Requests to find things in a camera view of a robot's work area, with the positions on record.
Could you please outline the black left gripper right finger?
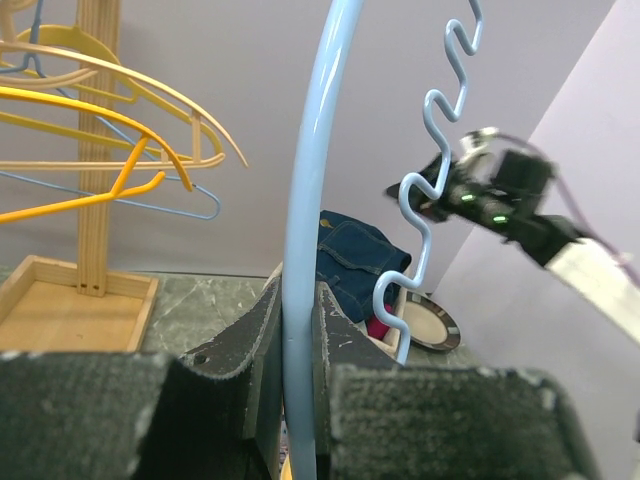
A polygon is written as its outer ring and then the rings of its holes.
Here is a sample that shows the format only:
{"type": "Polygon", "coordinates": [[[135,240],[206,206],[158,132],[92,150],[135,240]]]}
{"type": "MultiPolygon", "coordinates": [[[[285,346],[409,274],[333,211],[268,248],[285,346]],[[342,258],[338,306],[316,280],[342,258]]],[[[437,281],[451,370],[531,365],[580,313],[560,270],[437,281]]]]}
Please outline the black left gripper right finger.
{"type": "Polygon", "coordinates": [[[565,389],[530,368],[430,358],[402,366],[325,284],[312,316],[321,479],[596,479],[565,389]]]}

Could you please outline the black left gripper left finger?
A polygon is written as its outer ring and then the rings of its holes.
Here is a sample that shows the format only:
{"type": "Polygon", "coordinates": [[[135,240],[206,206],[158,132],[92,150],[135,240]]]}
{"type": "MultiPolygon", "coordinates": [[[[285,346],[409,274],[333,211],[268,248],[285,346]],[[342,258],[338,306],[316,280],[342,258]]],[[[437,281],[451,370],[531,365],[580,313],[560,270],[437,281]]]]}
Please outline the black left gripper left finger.
{"type": "Polygon", "coordinates": [[[281,288],[212,340],[167,353],[1,356],[5,479],[274,479],[281,288]]]}

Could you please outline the magenta pleated skirt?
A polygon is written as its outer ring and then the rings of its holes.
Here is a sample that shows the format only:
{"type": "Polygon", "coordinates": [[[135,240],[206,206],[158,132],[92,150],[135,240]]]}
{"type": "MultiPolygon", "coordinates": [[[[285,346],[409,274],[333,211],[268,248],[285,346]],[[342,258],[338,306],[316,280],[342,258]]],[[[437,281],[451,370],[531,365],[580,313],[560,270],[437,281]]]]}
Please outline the magenta pleated skirt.
{"type": "Polygon", "coordinates": [[[369,337],[387,343],[391,328],[383,323],[375,314],[366,321],[366,333],[369,337]]]}

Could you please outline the light blue wide hanger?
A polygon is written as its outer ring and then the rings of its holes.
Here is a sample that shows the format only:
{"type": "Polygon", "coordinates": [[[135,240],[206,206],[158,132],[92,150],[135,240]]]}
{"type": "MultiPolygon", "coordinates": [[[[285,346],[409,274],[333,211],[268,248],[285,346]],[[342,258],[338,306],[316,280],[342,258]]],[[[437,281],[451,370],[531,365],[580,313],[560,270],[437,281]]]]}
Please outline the light blue wide hanger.
{"type": "MultiPolygon", "coordinates": [[[[315,454],[314,397],[312,380],[312,308],[315,293],[315,267],[319,213],[325,177],[329,140],[351,42],[362,9],[360,1],[335,1],[331,4],[318,45],[299,128],[294,169],[289,195],[285,251],[282,269],[282,366],[284,409],[289,434],[289,460],[296,479],[317,476],[315,454]]],[[[383,295],[391,284],[415,289],[424,280],[431,250],[431,232],[427,224],[411,210],[411,187],[420,189],[429,199],[443,194],[452,150],[438,128],[433,110],[440,109],[450,122],[461,116],[468,93],[468,78],[460,56],[477,53],[484,27],[481,5],[470,4],[475,18],[472,33],[457,19],[447,22],[444,48],[459,82],[455,101],[449,101],[438,89],[429,90],[422,113],[426,130],[441,150],[441,165],[435,182],[417,173],[404,176],[399,191],[403,217],[422,237],[420,257],[412,277],[391,271],[381,275],[373,290],[373,307],[384,324],[400,333],[397,359],[407,360],[410,346],[408,324],[384,308],[383,295]]]]}

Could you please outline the dark denim skirt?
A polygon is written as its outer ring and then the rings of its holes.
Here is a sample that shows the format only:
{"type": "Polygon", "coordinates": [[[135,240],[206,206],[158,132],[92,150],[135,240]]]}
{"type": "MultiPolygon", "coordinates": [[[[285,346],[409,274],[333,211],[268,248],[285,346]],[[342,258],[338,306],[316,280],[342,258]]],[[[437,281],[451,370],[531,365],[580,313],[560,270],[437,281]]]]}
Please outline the dark denim skirt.
{"type": "Polygon", "coordinates": [[[377,227],[337,212],[320,212],[316,279],[326,283],[354,323],[374,315],[373,292],[387,271],[404,272],[411,255],[377,227]]]}

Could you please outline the orange plastic hanger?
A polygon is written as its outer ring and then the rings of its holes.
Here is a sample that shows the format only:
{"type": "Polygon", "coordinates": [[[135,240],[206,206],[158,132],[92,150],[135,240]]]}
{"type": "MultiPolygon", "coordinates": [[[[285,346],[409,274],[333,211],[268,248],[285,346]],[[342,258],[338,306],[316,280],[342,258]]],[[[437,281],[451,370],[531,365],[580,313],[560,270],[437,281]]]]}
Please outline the orange plastic hanger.
{"type": "Polygon", "coordinates": [[[123,114],[108,108],[78,99],[67,98],[14,87],[1,88],[3,100],[21,101],[73,110],[91,116],[100,117],[114,123],[120,123],[139,134],[135,142],[118,141],[112,137],[99,135],[79,129],[72,129],[37,119],[3,112],[3,123],[39,130],[52,135],[72,138],[80,143],[96,147],[89,150],[87,160],[78,161],[3,161],[1,170],[50,170],[50,171],[116,171],[118,173],[112,186],[104,193],[78,194],[76,198],[54,202],[41,206],[5,212],[1,215],[3,224],[18,222],[35,217],[57,214],[69,210],[78,210],[112,201],[145,194],[156,189],[166,178],[166,172],[173,170],[187,191],[193,190],[193,183],[185,165],[174,149],[149,127],[123,114]]]}

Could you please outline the blue wire hanger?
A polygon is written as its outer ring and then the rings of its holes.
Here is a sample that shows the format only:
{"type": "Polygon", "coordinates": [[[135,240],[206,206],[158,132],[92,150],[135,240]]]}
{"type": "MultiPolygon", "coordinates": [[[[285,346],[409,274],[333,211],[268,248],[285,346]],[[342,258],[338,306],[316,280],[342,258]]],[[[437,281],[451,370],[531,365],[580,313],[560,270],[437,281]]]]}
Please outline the blue wire hanger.
{"type": "MultiPolygon", "coordinates": [[[[42,4],[42,2],[40,2],[40,3],[41,3],[41,9],[39,10],[39,12],[40,12],[40,24],[44,25],[41,22],[43,4],[42,4]]],[[[36,10],[36,6],[33,4],[30,7],[26,8],[24,10],[21,10],[21,11],[17,11],[17,12],[15,12],[13,14],[13,24],[14,24],[14,29],[15,29],[15,33],[16,34],[19,35],[20,33],[24,32],[24,31],[27,31],[32,27],[32,24],[34,22],[34,13],[35,12],[37,12],[37,10],[36,10]]],[[[80,25],[78,25],[78,24],[74,24],[73,26],[77,26],[81,30],[83,30],[80,27],[80,25]]],[[[9,53],[21,54],[21,56],[22,56],[21,62],[16,64],[16,65],[13,65],[13,64],[10,64],[10,63],[2,63],[2,65],[20,66],[25,62],[24,59],[23,59],[24,53],[22,51],[20,51],[20,52],[9,52],[9,53]]],[[[80,93],[75,89],[70,89],[68,91],[68,93],[71,95],[71,97],[75,97],[75,98],[81,99],[83,101],[91,102],[91,103],[94,103],[94,104],[99,105],[99,106],[107,107],[107,108],[109,108],[111,110],[114,110],[113,107],[114,107],[114,105],[116,103],[120,103],[120,102],[111,102],[111,101],[107,100],[104,97],[97,97],[97,96],[92,97],[92,96],[87,95],[85,93],[80,93]]],[[[81,127],[81,126],[78,126],[76,128],[72,128],[72,129],[79,129],[79,130],[82,130],[82,131],[88,131],[88,132],[91,132],[91,133],[101,134],[101,135],[105,135],[105,136],[109,136],[109,137],[115,138],[117,136],[116,132],[112,131],[111,129],[108,128],[109,125],[113,125],[113,126],[115,126],[117,128],[118,131],[120,131],[122,134],[124,134],[127,137],[129,137],[130,140],[135,142],[139,138],[139,134],[136,131],[134,131],[134,130],[132,130],[132,129],[120,124],[120,123],[107,122],[107,121],[105,121],[104,119],[102,119],[100,117],[91,116],[91,115],[87,115],[87,114],[84,114],[84,113],[80,113],[80,114],[83,114],[83,115],[88,116],[88,117],[92,117],[94,120],[98,121],[102,126],[101,130],[99,130],[98,132],[92,132],[89,129],[87,129],[85,127],[81,127]]],[[[221,141],[222,144],[224,142],[227,142],[225,138],[221,138],[220,141],[221,141]]],[[[92,151],[96,151],[97,150],[96,147],[92,147],[92,146],[90,146],[88,144],[84,144],[84,143],[80,143],[80,142],[78,142],[78,143],[79,143],[79,146],[82,148],[83,152],[85,152],[85,153],[87,153],[89,150],[92,150],[92,151]]],[[[191,151],[187,155],[190,155],[191,153],[192,153],[192,130],[191,130],[191,151]]],[[[12,178],[12,179],[20,180],[20,181],[28,181],[30,179],[28,174],[31,171],[43,171],[43,170],[27,170],[27,171],[10,170],[10,171],[5,171],[5,172],[3,172],[1,170],[1,174],[2,174],[2,176],[7,177],[7,178],[12,178]]],[[[109,171],[77,171],[77,172],[86,172],[87,173],[87,172],[109,172],[109,171]]],[[[168,170],[166,172],[166,175],[167,175],[167,178],[165,180],[181,182],[179,180],[179,178],[178,178],[177,173],[175,171],[173,171],[173,170],[168,170]]],[[[208,191],[207,189],[205,189],[205,188],[203,188],[203,187],[201,187],[201,186],[199,186],[199,185],[197,185],[195,183],[193,183],[193,190],[192,191],[197,191],[199,193],[202,193],[202,194],[206,195],[207,197],[211,197],[213,195],[210,191],[208,191]]],[[[76,191],[75,195],[77,197],[78,194],[85,195],[85,194],[89,194],[89,193],[91,193],[91,192],[89,192],[88,190],[78,190],[78,191],[76,191]]],[[[129,204],[129,205],[135,205],[137,203],[135,198],[136,198],[136,196],[130,197],[130,198],[126,198],[126,199],[123,199],[123,200],[120,200],[120,201],[112,201],[112,202],[119,202],[119,203],[124,203],[124,204],[129,204]]]]}

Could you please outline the yellow plastic hanger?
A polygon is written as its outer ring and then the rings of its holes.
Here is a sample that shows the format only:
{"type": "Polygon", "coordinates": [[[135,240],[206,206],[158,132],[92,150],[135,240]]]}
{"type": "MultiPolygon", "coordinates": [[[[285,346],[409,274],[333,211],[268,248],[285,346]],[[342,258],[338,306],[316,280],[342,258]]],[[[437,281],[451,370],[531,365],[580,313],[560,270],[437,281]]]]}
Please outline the yellow plastic hanger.
{"type": "Polygon", "coordinates": [[[235,146],[229,133],[200,105],[168,85],[122,66],[118,57],[101,41],[77,26],[42,25],[20,33],[12,41],[1,42],[1,50],[22,51],[35,61],[40,55],[56,56],[78,62],[81,67],[70,73],[47,77],[38,69],[14,75],[13,68],[1,68],[1,85],[31,91],[56,90],[70,97],[70,89],[111,102],[134,104],[143,98],[171,116],[192,126],[192,155],[178,155],[186,169],[213,168],[225,159],[219,135],[235,146]],[[88,85],[94,76],[107,72],[132,93],[120,96],[109,90],[88,85]]]}

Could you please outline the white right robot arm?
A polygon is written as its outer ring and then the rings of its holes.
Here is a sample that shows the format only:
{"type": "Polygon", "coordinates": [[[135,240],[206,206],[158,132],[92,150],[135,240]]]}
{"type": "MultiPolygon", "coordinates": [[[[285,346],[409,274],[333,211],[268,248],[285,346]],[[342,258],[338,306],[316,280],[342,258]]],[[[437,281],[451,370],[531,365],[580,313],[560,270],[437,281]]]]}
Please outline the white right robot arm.
{"type": "Polygon", "coordinates": [[[553,163],[530,151],[506,149],[495,156],[476,148],[451,163],[439,199],[413,186],[408,205],[434,223],[457,216],[517,244],[637,341],[638,277],[595,234],[561,215],[539,213],[555,178],[553,163]]]}

